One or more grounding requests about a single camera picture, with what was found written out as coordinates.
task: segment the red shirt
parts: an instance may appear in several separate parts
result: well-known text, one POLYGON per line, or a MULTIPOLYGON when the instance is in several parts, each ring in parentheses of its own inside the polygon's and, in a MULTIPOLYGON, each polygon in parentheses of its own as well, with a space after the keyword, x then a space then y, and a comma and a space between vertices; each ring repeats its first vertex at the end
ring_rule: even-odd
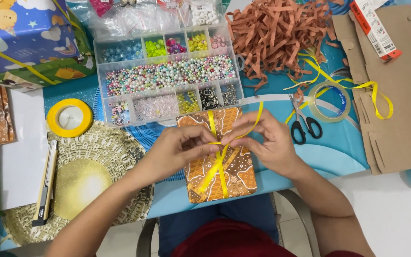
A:
MULTIPOLYGON (((296 257, 274 243, 264 231, 232 219, 215 219, 180 243, 172 257, 296 257)), ((336 251, 326 257, 362 257, 336 251)))

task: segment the chair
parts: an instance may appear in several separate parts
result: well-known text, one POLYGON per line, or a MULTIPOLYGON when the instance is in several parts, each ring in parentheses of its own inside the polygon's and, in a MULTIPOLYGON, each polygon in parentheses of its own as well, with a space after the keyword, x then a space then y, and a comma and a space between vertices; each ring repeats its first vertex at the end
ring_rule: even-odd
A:
MULTIPOLYGON (((310 216, 310 209, 304 200, 302 200, 299 195, 295 192, 285 189, 277 191, 281 196, 285 197, 294 207, 296 212, 299 214, 302 224, 307 232, 307 237, 309 239, 310 249, 312 251, 313 257, 320 257, 320 250, 318 249, 317 236, 315 234, 315 229, 313 228, 312 219, 310 216)), ((152 246, 152 235, 156 225, 156 218, 147 219, 145 221, 142 232, 137 241, 136 257, 150 257, 150 250, 152 246)))

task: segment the gold placemat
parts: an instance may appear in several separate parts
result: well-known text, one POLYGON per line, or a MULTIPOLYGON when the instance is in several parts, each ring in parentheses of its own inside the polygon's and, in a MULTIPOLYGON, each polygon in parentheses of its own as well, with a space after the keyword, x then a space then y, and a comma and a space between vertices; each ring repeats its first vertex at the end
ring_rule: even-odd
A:
MULTIPOLYGON (((94 121, 79 137, 62 138, 48 129, 47 138, 58 140, 54 199, 47 224, 32 227, 35 203, 4 211, 6 231, 21 246, 52 240, 71 218, 145 155, 145 149, 132 135, 108 128, 100 121, 94 121)), ((153 187, 140 190, 112 225, 145 219, 153 200, 153 187)))

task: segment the tape roll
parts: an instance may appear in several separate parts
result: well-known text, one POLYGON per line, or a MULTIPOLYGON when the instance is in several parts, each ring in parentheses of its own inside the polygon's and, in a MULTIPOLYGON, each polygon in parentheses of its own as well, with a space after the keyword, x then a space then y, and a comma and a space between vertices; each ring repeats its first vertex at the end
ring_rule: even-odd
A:
POLYGON ((351 108, 350 96, 340 84, 335 83, 335 82, 326 81, 326 82, 323 82, 323 83, 320 83, 314 86, 310 90, 308 102, 309 102, 309 109, 312 112, 312 114, 318 120, 321 120, 323 122, 327 122, 327 123, 339 122, 345 119, 347 115, 350 113, 350 108, 351 108), (317 106, 316 95, 320 90, 323 90, 326 87, 329 88, 329 90, 332 90, 333 92, 337 93, 342 101, 342 105, 340 106, 339 113, 336 117, 329 117, 329 116, 324 115, 317 106))
POLYGON ((73 138, 82 135, 93 121, 90 107, 79 99, 64 99, 50 108, 47 124, 60 137, 73 138))

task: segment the red and white box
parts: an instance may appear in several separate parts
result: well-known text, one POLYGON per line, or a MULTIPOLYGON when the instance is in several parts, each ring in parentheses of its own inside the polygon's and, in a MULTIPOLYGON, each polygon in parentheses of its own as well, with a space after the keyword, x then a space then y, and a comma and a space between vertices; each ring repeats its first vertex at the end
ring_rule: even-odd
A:
POLYGON ((378 56, 385 63, 395 60, 402 54, 402 51, 394 45, 368 0, 354 0, 350 4, 350 9, 374 46, 378 56))

